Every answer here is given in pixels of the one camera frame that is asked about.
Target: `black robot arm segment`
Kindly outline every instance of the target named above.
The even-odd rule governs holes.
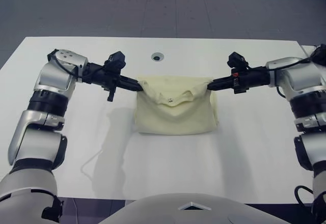
[[[73,71],[67,70],[58,61],[56,55],[59,50],[55,49],[48,55],[48,60],[53,59],[61,69],[65,70],[78,79],[79,82],[88,84],[97,84],[109,91],[108,101],[112,102],[116,88],[123,88],[130,91],[142,91],[138,81],[121,75],[121,70],[125,67],[125,55],[122,52],[115,52],[109,56],[104,65],[86,62],[84,66],[80,64],[75,66]]]
[[[232,88],[234,93],[245,93],[249,88],[268,85],[270,83],[269,71],[266,67],[249,69],[244,57],[234,52],[229,56],[227,62],[231,75],[213,80],[208,84],[207,89],[212,91]]]

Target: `silver robot arm segment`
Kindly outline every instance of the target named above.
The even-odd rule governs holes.
[[[52,170],[64,161],[67,138],[59,131],[69,99],[76,82],[102,86],[110,93],[108,101],[116,87],[140,91],[136,80],[120,75],[124,58],[121,52],[111,54],[101,66],[68,50],[55,49],[48,55],[9,146],[13,168],[0,182],[2,223],[59,222],[62,203]]]
[[[326,51],[321,53],[325,60]],[[296,65],[270,72],[270,87],[280,86],[290,102],[300,136],[294,139],[300,165],[314,172],[312,214],[326,221],[326,63],[300,63],[298,58],[268,62],[268,69]]]

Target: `cable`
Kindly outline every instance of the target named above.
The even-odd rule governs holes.
[[[277,91],[277,93],[278,93],[282,98],[286,98],[286,97],[284,96],[284,94],[281,93],[281,91],[280,91],[280,87],[276,87],[276,91]]]
[[[286,68],[289,68],[289,67],[292,67],[294,65],[298,65],[298,64],[307,64],[307,63],[310,63],[310,60],[308,58],[306,59],[303,59],[303,60],[299,60],[293,64],[290,64],[290,65],[285,65],[285,66],[281,66],[281,67],[277,67],[277,68],[274,68],[274,69],[264,69],[264,70],[261,70],[261,69],[256,69],[256,68],[252,68],[250,67],[249,65],[246,65],[246,67],[249,69],[249,70],[252,70],[252,71],[260,71],[260,72],[266,72],[266,71],[277,71],[277,70],[283,70],[283,69],[286,69]]]
[[[297,200],[297,202],[299,203],[299,205],[307,212],[311,215],[311,212],[309,211],[309,209],[305,206],[305,204],[301,201],[300,197],[299,197],[299,193],[298,191],[300,189],[304,189],[305,191],[308,191],[309,193],[313,194],[313,191],[310,189],[310,188],[307,188],[306,186],[302,186],[302,185],[299,185],[297,186],[295,189],[294,189],[294,196],[295,196],[295,199]]]
[[[73,72],[71,72],[71,71],[69,71],[68,69],[66,69],[59,61],[58,61],[58,59],[57,59],[57,57],[55,57],[54,55],[52,55],[52,58],[54,59],[54,61],[56,62],[56,64],[61,68],[61,69],[63,69],[65,72],[67,72],[69,75],[72,75],[73,77],[75,77],[75,78],[81,78],[81,79],[85,79],[85,78],[88,78],[88,77],[90,77],[90,76],[93,76],[96,72],[98,72],[98,71],[100,71],[100,70],[102,70],[103,68],[104,68],[104,66],[101,66],[100,68],[98,68],[98,69],[96,69],[96,70],[94,70],[92,73],[89,73],[89,74],[87,74],[87,75],[83,75],[83,76],[79,76],[79,75],[77,75],[77,74],[75,74],[75,73],[73,73]]]
[[[76,224],[79,224],[79,221],[78,221],[78,209],[77,209],[77,204],[76,204],[75,198],[72,198],[72,201],[73,201],[73,204],[75,206]]]
[[[57,57],[55,57],[54,55],[52,55],[52,58],[55,60],[56,64],[61,68],[63,69],[64,71],[66,71],[69,75],[72,75],[73,77],[76,77],[76,78],[82,78],[81,76],[78,76],[77,74],[74,74],[73,72],[67,70],[57,59]]]

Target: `black cable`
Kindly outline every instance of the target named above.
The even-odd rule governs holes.
[[[307,188],[306,186],[297,186],[295,189],[294,189],[294,196],[295,196],[295,199],[297,200],[297,202],[299,203],[299,205],[309,214],[309,215],[312,215],[311,211],[309,210],[309,208],[307,208],[305,206],[305,204],[301,201],[300,197],[299,197],[299,193],[298,191],[300,189],[304,189],[305,191],[308,191],[309,193],[313,194],[313,191],[310,189],[310,188]]]
[[[293,64],[285,65],[285,66],[281,66],[281,67],[277,67],[277,68],[274,68],[274,69],[267,69],[267,68],[266,68],[266,69],[261,70],[261,69],[252,68],[252,67],[250,67],[249,65],[247,65],[247,68],[248,68],[249,70],[252,70],[252,71],[259,71],[259,72],[277,71],[277,70],[286,69],[286,68],[289,68],[289,67],[292,67],[292,66],[294,66],[294,65],[298,65],[298,64],[307,64],[307,63],[309,63],[309,62],[310,62],[310,60],[307,58],[307,59],[299,60],[299,61],[297,61],[297,62],[295,62],[295,63],[293,63]]]
[[[281,93],[281,91],[280,91],[280,87],[276,87],[276,91],[277,91],[277,93],[278,93],[282,98],[286,98],[286,97],[284,96],[284,94]]]
[[[71,71],[69,71],[69,70],[67,70],[59,61],[58,61],[58,59],[54,56],[54,55],[52,55],[52,58],[55,60],[55,62],[56,62],[56,64],[61,68],[61,69],[63,69],[64,71],[66,71],[69,75],[72,75],[73,77],[76,77],[76,78],[82,78],[82,77],[80,77],[80,76],[78,76],[77,74],[75,74],[75,73],[73,73],[73,72],[71,72]]]
[[[78,78],[82,78],[82,79],[84,79],[84,78],[87,78],[87,77],[93,76],[96,72],[98,72],[98,71],[100,71],[101,69],[104,68],[104,66],[101,66],[100,68],[94,70],[92,73],[89,73],[89,74],[84,75],[84,76],[79,76],[79,75],[77,75],[77,74],[75,74],[75,73],[69,71],[68,69],[66,69],[66,68],[65,68],[65,67],[64,67],[64,66],[63,66],[63,65],[58,61],[57,57],[55,57],[54,55],[53,55],[52,57],[53,57],[53,59],[55,60],[56,64],[57,64],[61,69],[63,69],[63,70],[66,71],[69,75],[72,75],[73,77],[75,77],[75,78],[77,78],[77,79],[78,79]]]

